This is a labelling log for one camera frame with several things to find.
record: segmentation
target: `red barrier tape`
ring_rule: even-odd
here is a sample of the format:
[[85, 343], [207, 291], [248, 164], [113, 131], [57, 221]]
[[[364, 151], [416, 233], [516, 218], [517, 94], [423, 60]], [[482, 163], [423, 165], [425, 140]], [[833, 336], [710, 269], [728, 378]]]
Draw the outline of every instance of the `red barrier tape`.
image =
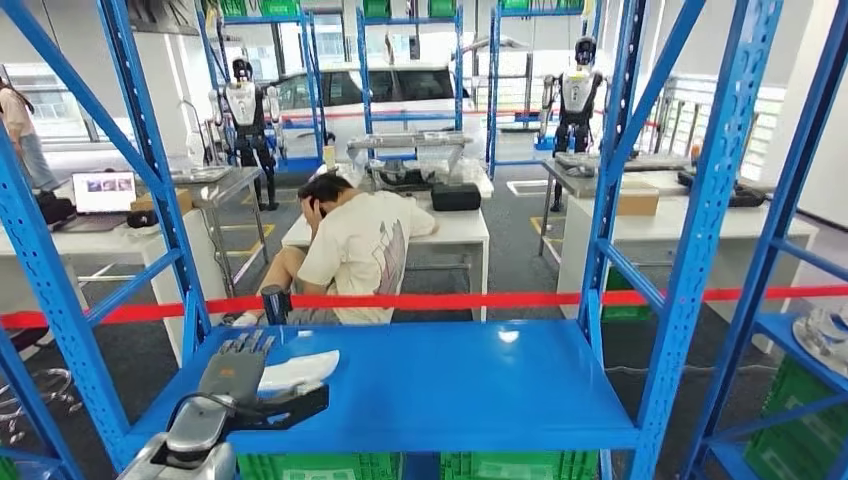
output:
[[[736, 300], [741, 295], [739, 288], [712, 289], [704, 292], [705, 302]], [[848, 296], [848, 285], [823, 285], [809, 287], [775, 287], [766, 291], [769, 300], [787, 298], [840, 297]], [[293, 295], [294, 308], [397, 308], [400, 310], [469, 310], [473, 308], [539, 308], [576, 305], [579, 293], [490, 293], [449, 295], [364, 295], [327, 296]], [[644, 305], [645, 300], [635, 290], [605, 292], [604, 305]], [[206, 308], [210, 314], [242, 312], [262, 309], [260, 297], [238, 297], [209, 300]], [[109, 314], [103, 323], [138, 323], [155, 321], [183, 314], [181, 303], [164, 305], [124, 305]], [[17, 312], [0, 317], [5, 328], [23, 329], [45, 326], [41, 312]]]

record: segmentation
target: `gray floor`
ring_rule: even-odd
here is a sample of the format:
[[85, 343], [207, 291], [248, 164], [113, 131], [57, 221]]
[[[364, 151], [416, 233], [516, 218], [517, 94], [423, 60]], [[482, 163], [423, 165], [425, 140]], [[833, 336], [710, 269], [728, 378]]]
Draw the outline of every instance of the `gray floor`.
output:
[[[544, 173], [540, 167], [508, 168], [499, 170], [494, 198], [484, 205], [484, 214], [492, 235], [490, 258], [490, 292], [508, 291], [553, 291], [556, 287], [556, 265], [547, 255], [538, 257], [536, 246], [538, 237], [532, 228], [530, 217], [541, 214], [542, 197], [528, 196], [516, 198], [507, 189], [509, 180], [541, 179]], [[293, 190], [281, 190], [283, 207], [273, 213], [264, 213], [263, 221], [275, 226], [269, 245], [278, 248], [279, 240], [289, 225], [299, 214], [293, 202]], [[233, 202], [225, 207], [224, 224], [243, 223], [248, 214], [246, 207]], [[233, 234], [228, 237], [229, 248], [243, 250], [255, 241], [249, 235]], [[835, 252], [844, 245], [844, 234], [827, 232], [827, 242]], [[238, 293], [252, 292], [263, 273], [263, 267], [252, 267], [246, 278], [239, 284]], [[652, 276], [662, 282], [667, 272], [652, 272]], [[809, 273], [810, 283], [828, 283], [828, 280]], [[89, 301], [94, 302], [108, 294], [111, 287], [103, 284], [91, 284], [84, 292]], [[466, 279], [459, 273], [450, 272], [409, 272], [404, 280], [404, 291], [418, 293], [440, 293], [466, 290]], [[143, 290], [133, 303], [152, 302], [152, 292]], [[469, 312], [397, 312], [395, 321], [468, 321]], [[548, 319], [561, 318], [555, 309], [509, 309], [490, 310], [492, 320], [507, 319]], [[604, 326], [605, 360], [609, 367], [628, 366], [643, 368], [649, 362], [650, 349], [656, 336], [656, 322], [651, 319], [639, 324], [615, 324]], [[726, 323], [717, 318], [709, 309], [702, 311], [695, 332], [695, 339], [687, 363], [695, 366], [710, 366], [714, 363], [716, 352], [723, 341]], [[158, 322], [124, 326], [101, 326], [95, 330], [103, 357], [112, 373], [115, 387], [124, 405], [127, 416], [132, 422], [176, 371], [171, 350], [162, 325]], [[773, 365], [768, 358], [750, 353], [748, 363]], [[27, 362], [27, 367], [36, 370], [63, 365], [59, 353], [52, 347], [46, 348]], [[634, 416], [638, 407], [645, 382], [643, 373], [611, 373], [614, 387], [621, 397], [625, 408]], [[733, 422], [755, 416], [762, 405], [773, 371], [749, 370], [740, 374], [740, 381], [727, 408], [727, 421]], [[700, 413], [703, 398], [709, 386], [710, 375], [705, 371], [687, 372], [678, 391], [672, 410], [671, 423], [666, 435], [658, 468], [657, 478], [671, 480], [677, 471], [682, 455], [691, 440], [691, 429]], [[93, 430], [85, 411], [66, 415], [56, 408], [55, 416], [65, 433], [78, 462], [87, 478], [113, 478], [111, 464], [105, 456], [99, 438]], [[30, 448], [37, 448], [37, 441], [30, 435], [25, 441]]]

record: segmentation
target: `man's hand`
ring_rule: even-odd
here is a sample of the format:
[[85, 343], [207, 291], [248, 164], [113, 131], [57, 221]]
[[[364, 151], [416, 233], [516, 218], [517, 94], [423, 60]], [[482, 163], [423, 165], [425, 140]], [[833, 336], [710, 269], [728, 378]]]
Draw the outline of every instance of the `man's hand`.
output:
[[303, 216], [306, 218], [306, 223], [312, 227], [312, 237], [315, 238], [315, 233], [318, 231], [318, 225], [321, 223], [321, 220], [323, 220], [318, 200], [315, 200], [312, 197], [304, 198], [300, 201], [300, 209], [303, 210]]

